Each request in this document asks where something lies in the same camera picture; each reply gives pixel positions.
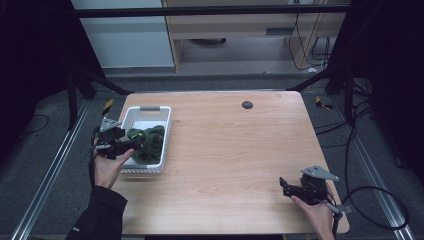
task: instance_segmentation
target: green object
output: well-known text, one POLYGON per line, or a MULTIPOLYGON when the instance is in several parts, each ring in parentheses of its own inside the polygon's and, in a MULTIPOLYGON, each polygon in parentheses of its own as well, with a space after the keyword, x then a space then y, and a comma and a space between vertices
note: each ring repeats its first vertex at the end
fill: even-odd
POLYGON ((136 150, 132 156, 134 161, 142 165, 158 164, 162 154, 162 146, 165 135, 165 128, 157 125, 153 128, 146 130, 130 129, 127 136, 129 139, 134 140, 145 136, 143 147, 136 150))

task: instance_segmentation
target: human hand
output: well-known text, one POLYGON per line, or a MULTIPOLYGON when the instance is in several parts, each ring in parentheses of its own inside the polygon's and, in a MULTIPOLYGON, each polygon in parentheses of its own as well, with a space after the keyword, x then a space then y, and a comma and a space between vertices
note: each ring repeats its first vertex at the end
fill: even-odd
POLYGON ((129 149, 124 154, 117 156, 115 160, 97 154, 94 159, 94 185, 111 189, 116 179, 118 179, 122 165, 133 153, 134 149, 129 149))
MULTIPOLYGON (((330 186, 327 184, 328 193, 333 195, 330 186)), ((326 202, 317 205, 308 205, 302 199, 292 195, 291 200, 303 210, 314 232, 320 240, 334 240, 332 232, 332 211, 327 207, 326 202)))

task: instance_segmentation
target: white cabinet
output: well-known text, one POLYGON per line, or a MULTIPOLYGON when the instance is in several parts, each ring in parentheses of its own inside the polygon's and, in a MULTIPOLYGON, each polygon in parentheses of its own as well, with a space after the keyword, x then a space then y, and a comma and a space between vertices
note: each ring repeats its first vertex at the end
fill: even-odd
MULTIPOLYGON (((161 0, 72 0, 72 3, 75 9, 162 7, 161 0)), ((106 71, 174 67, 164 17, 81 18, 81 23, 106 71)))

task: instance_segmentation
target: white plastic basket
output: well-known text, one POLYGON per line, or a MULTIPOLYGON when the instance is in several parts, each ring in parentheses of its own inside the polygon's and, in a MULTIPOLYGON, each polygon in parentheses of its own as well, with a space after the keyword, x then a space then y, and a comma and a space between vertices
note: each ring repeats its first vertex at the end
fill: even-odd
POLYGON ((121 173, 162 173, 165 170, 166 150, 168 148, 169 133, 171 130, 171 108, 168 106, 134 106, 129 107, 122 122, 125 133, 129 129, 153 128, 161 125, 165 128, 165 136, 162 145, 162 153, 158 164, 142 165, 128 159, 122 167, 121 173))

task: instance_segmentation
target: black sleeve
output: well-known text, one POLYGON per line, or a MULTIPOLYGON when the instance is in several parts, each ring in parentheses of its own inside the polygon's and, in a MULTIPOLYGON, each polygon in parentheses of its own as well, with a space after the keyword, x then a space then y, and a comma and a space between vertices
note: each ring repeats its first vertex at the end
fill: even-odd
POLYGON ((127 200, 110 189, 94 186, 88 208, 70 230, 66 240, 121 239, 122 215, 127 200))

